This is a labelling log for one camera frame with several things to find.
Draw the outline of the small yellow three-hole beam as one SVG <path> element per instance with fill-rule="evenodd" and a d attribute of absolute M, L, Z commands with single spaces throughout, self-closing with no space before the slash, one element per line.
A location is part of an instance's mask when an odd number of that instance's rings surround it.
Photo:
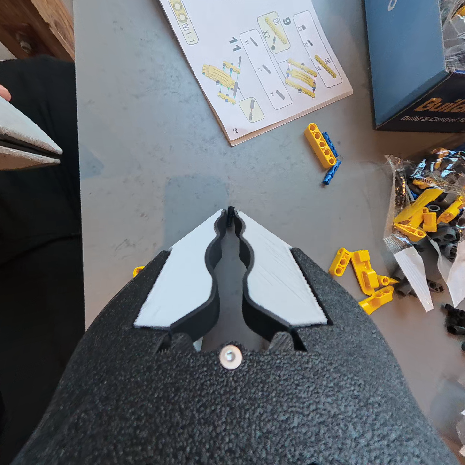
<path fill-rule="evenodd" d="M 329 274 L 335 277 L 342 276 L 345 273 L 346 268 L 351 261 L 352 254 L 353 253 L 348 251 L 346 248 L 341 247 L 337 251 L 336 256 L 329 268 Z"/>

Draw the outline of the blue connector pin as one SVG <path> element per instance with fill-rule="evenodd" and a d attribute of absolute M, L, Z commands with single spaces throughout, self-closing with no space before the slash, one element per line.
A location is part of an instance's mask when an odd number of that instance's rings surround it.
<path fill-rule="evenodd" d="M 325 174 L 325 176 L 323 178 L 323 181 L 322 181 L 322 184 L 324 186 L 329 185 L 329 183 L 332 181 L 332 179 L 334 178 L 334 175 L 335 175 L 336 171 L 338 170 L 338 168 L 340 167 L 341 163 L 342 163 L 341 160 L 336 160 L 335 165 L 328 169 L 328 172 Z"/>
<path fill-rule="evenodd" d="M 329 134 L 327 132 L 323 132 L 322 136 L 324 137 L 324 139 L 325 139 L 327 145 L 329 146 L 331 152 L 333 153 L 334 157 L 338 158 L 339 154 L 338 154 L 334 144 L 332 143 L 332 141 L 331 141 L 331 139 L 329 137 Z"/>

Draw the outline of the yellow slanted brick piece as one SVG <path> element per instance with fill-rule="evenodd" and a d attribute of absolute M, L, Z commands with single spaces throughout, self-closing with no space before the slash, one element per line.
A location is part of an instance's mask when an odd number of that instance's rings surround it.
<path fill-rule="evenodd" d="M 371 315 L 381 306 L 393 300 L 393 292 L 393 286 L 386 286 L 375 291 L 375 293 L 369 296 L 368 298 L 360 301 L 359 305 L 368 315 Z"/>

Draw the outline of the yellow angled panel piece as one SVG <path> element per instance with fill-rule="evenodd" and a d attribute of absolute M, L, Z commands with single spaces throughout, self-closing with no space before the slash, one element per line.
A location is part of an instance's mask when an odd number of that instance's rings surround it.
<path fill-rule="evenodd" d="M 388 276 L 378 275 L 371 266 L 368 250 L 353 252 L 351 263 L 362 292 L 367 296 L 374 294 L 380 287 L 386 287 L 400 282 Z"/>

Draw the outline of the clear printed plastic bag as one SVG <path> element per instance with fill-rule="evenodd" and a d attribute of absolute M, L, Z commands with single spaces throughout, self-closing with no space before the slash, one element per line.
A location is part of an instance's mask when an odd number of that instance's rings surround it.
<path fill-rule="evenodd" d="M 441 29 L 446 69 L 465 71 L 465 1 L 440 0 Z"/>

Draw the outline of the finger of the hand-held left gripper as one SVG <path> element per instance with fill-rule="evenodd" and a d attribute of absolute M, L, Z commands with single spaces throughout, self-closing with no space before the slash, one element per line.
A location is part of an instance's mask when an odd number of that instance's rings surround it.
<path fill-rule="evenodd" d="M 1 170 L 23 170 L 60 164 L 61 149 L 55 152 L 25 148 L 0 147 Z"/>
<path fill-rule="evenodd" d="M 62 149 L 30 118 L 0 98 L 0 140 L 13 147 L 61 155 Z"/>

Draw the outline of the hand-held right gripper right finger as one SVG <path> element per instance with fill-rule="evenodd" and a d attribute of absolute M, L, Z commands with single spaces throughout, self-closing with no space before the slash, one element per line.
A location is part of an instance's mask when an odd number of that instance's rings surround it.
<path fill-rule="evenodd" d="M 327 325 L 328 317 L 292 254 L 292 247 L 242 211 L 234 211 L 247 326 L 271 342 L 277 333 L 302 342 L 298 329 Z"/>

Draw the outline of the white instruction booklet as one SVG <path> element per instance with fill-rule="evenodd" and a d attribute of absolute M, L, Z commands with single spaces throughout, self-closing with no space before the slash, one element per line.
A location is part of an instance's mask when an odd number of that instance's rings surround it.
<path fill-rule="evenodd" d="M 231 146 L 353 94 L 312 1 L 160 4 Z"/>

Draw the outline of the dark grey connector pieces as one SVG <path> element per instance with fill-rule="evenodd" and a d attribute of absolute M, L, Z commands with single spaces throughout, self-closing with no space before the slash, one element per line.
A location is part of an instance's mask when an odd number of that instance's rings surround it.
<path fill-rule="evenodd" d="M 410 295 L 415 297 L 416 299 L 418 298 L 413 287 L 411 286 L 408 279 L 405 277 L 405 274 L 400 267 L 397 267 L 397 269 L 395 270 L 393 278 L 398 281 L 398 283 L 393 284 L 394 291 L 398 294 L 398 296 L 406 297 Z M 426 281 L 431 293 L 441 294 L 445 291 L 445 288 L 440 283 L 432 281 L 430 279 L 426 279 Z"/>

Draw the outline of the clear bag yellow connectors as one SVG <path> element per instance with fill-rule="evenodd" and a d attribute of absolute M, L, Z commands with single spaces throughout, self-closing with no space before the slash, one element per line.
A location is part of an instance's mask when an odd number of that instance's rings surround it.
<path fill-rule="evenodd" d="M 433 310 L 433 285 L 421 256 L 433 247 L 437 269 L 453 305 L 464 300 L 465 154 L 464 146 L 436 148 L 416 160 L 386 156 L 392 189 L 384 242 L 426 311 Z"/>

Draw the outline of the loose black connector pieces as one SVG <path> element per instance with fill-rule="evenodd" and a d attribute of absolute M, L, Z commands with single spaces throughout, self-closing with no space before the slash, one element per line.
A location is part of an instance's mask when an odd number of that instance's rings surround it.
<path fill-rule="evenodd" d="M 446 313 L 445 328 L 452 335 L 465 335 L 465 311 L 455 308 L 450 304 L 443 305 Z"/>

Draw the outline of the grey desk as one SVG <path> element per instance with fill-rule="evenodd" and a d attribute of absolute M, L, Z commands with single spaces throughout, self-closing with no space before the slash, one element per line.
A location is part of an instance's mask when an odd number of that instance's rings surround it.
<path fill-rule="evenodd" d="M 361 1 L 316 1 L 354 96 L 231 147 L 158 1 L 75 1 L 78 131 L 90 394 L 67 424 L 66 463 L 454 464 L 406 385 L 426 374 L 428 333 L 450 340 L 416 301 L 373 321 L 356 281 L 326 270 L 340 246 L 382 241 L 390 176 L 383 155 L 444 138 L 372 129 Z M 342 163 L 329 185 L 304 131 L 327 132 Z M 242 315 L 234 223 L 214 269 L 218 322 L 197 351 L 185 333 L 135 328 L 169 249 L 234 206 L 292 247 L 328 317 L 271 342 Z M 133 277 L 137 266 L 145 268 Z"/>

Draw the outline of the short thick yellow beam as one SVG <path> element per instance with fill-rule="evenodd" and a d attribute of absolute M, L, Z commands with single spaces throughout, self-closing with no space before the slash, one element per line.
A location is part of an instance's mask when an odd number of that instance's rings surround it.
<path fill-rule="evenodd" d="M 337 159 L 315 123 L 308 125 L 304 136 L 323 168 L 330 169 L 336 165 Z"/>

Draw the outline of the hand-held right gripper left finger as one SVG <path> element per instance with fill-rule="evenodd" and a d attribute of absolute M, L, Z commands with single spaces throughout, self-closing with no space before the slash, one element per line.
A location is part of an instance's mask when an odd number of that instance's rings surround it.
<path fill-rule="evenodd" d="M 227 211 L 219 210 L 170 249 L 141 306 L 135 328 L 185 333 L 197 351 L 218 322 L 219 292 L 214 272 L 222 258 Z"/>

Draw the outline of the blue cardboard kit box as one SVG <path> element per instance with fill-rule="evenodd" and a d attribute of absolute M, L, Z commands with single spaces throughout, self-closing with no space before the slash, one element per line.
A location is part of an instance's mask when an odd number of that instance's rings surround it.
<path fill-rule="evenodd" d="M 364 8 L 376 129 L 464 132 L 465 74 L 446 69 L 439 1 Z"/>

